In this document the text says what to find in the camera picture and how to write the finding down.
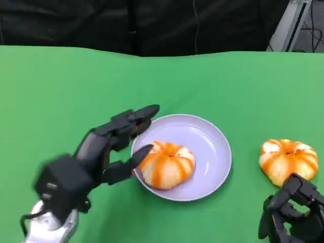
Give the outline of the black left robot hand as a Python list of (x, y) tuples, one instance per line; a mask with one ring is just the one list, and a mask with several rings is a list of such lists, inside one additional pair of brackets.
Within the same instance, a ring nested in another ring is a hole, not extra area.
[(130, 141), (144, 133), (151, 125), (152, 118), (159, 112), (157, 104), (119, 113), (101, 126), (92, 128), (78, 146), (74, 157), (81, 161), (96, 185), (113, 185), (131, 177), (135, 169), (152, 150), (145, 145), (136, 151), (127, 162), (110, 162), (110, 152), (120, 151), (129, 146)]

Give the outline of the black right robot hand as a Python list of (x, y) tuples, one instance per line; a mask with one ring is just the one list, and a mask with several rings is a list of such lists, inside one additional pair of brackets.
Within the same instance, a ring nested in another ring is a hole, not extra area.
[(270, 242), (323, 242), (323, 195), (292, 173), (263, 203), (258, 238)]

